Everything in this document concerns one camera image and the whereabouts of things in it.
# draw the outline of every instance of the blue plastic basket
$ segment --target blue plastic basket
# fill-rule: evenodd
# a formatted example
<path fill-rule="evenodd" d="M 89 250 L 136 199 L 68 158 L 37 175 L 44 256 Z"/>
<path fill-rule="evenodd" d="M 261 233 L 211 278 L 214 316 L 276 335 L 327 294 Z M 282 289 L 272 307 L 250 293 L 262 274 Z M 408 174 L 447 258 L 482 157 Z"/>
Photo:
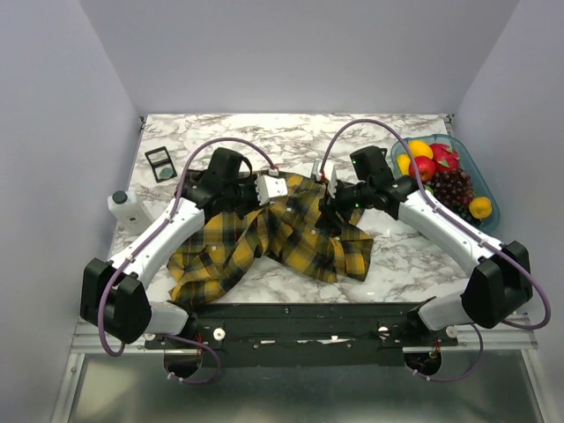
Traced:
<path fill-rule="evenodd" d="M 488 197 L 492 202 L 492 214 L 484 219 L 479 227 L 480 231 L 483 231 L 486 234 L 492 234 L 498 223 L 500 223 L 500 208 L 495 202 L 494 196 L 492 196 L 492 192 L 487 187 L 486 181 L 484 181 L 482 174 L 476 167 L 474 160 L 472 160 L 472 157 L 468 153 L 468 150 L 466 150 L 466 147 L 464 147 L 464 145 L 456 138 L 442 134 L 434 134 L 428 137 L 406 138 L 405 141 L 409 142 L 412 139 L 420 139 L 427 144 L 441 143 L 450 145 L 455 149 L 456 152 L 458 152 L 458 155 L 460 156 L 460 167 L 470 175 L 475 197 Z M 402 175 L 402 172 L 397 165 L 397 156 L 399 156 L 400 154 L 405 154 L 405 149 L 401 144 L 399 144 L 399 142 L 397 142 L 391 148 L 390 153 L 393 166 L 392 170 L 396 178 Z"/>

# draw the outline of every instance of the gray floor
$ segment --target gray floor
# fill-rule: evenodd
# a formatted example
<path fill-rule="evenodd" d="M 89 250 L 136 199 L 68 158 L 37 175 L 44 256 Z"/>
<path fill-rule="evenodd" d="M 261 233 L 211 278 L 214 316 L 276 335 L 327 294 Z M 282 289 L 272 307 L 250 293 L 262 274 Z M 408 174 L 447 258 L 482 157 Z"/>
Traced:
<path fill-rule="evenodd" d="M 475 352 L 451 352 L 442 374 Z M 463 382 L 429 383 L 403 368 L 227 369 L 200 387 L 168 381 L 158 354 L 87 360 L 70 419 L 86 422 L 241 423 L 537 422 L 520 352 L 488 352 Z"/>

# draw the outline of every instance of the plaid fabric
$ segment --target plaid fabric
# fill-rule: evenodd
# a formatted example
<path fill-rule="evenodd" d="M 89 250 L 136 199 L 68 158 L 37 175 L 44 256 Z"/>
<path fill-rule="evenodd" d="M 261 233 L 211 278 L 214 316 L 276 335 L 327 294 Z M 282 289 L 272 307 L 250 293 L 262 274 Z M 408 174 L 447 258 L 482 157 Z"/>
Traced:
<path fill-rule="evenodd" d="M 211 219 L 171 255 L 176 279 L 172 300 L 187 308 L 216 300 L 237 284 L 255 258 L 268 256 L 306 276 L 336 282 L 337 274 L 364 280 L 374 240 L 362 232 L 356 211 L 340 237 L 315 227 L 325 187 L 298 174 L 286 178 L 288 197 L 239 219 L 226 212 Z"/>

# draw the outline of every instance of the red apple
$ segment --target red apple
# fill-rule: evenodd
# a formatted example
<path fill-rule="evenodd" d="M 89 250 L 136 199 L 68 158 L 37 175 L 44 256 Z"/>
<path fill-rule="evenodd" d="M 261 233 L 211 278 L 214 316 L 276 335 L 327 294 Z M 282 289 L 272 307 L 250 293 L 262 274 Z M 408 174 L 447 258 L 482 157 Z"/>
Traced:
<path fill-rule="evenodd" d="M 433 150 L 433 161 L 437 172 L 449 172 L 460 168 L 460 156 L 450 145 L 435 143 L 430 147 Z"/>
<path fill-rule="evenodd" d="M 430 181 L 434 175 L 434 168 L 435 165 L 431 159 L 425 156 L 419 156 L 415 158 L 415 164 L 417 165 L 417 169 L 419 169 L 419 174 L 421 175 L 421 181 L 427 182 Z M 415 177 L 415 169 L 413 168 L 413 163 L 409 164 L 409 176 L 414 178 Z"/>

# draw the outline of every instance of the bunch of grapes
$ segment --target bunch of grapes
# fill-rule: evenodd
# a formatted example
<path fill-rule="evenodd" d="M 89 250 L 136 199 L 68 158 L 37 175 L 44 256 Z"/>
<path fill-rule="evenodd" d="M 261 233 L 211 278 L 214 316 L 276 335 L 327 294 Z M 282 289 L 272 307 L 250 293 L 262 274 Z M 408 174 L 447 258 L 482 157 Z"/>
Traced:
<path fill-rule="evenodd" d="M 426 185 L 433 190 L 434 197 L 452 212 L 471 225 L 478 227 L 481 220 L 470 214 L 468 206 L 474 199 L 470 176 L 462 169 L 437 172 Z"/>

